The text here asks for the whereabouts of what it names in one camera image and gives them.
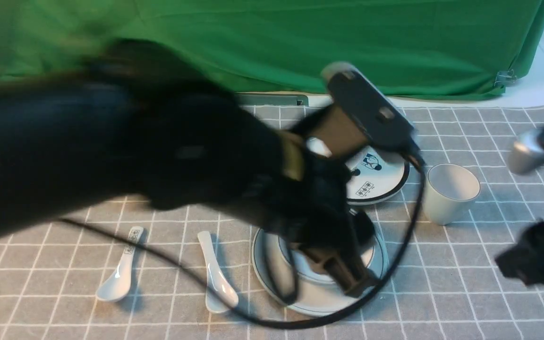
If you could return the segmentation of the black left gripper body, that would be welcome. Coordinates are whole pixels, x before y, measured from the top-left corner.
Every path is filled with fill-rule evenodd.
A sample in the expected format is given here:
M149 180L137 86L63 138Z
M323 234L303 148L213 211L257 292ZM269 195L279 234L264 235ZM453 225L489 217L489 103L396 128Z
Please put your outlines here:
M306 162L304 178L293 186L293 194L283 200L283 217L263 233L263 268L270 278L272 292L279 298L300 294L296 257L289 253L289 277L293 284L282 292L279 274L272 266L272 251L267 245L272 235L283 239L287 248L296 246L316 270L329 275L341 292L352 298L380 284L381 279L361 260L364 242L359 230L374 236L374 227L364 213L351 213L346 200L348 168L341 162L314 156Z

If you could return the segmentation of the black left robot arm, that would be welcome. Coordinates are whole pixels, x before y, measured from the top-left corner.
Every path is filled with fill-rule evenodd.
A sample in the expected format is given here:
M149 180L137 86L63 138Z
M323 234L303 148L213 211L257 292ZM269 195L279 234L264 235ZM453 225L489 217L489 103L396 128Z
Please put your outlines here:
M345 159L270 127L172 50L120 40L69 72L0 83L0 238L117 196L216 209L293 243L342 291L379 282L360 263Z

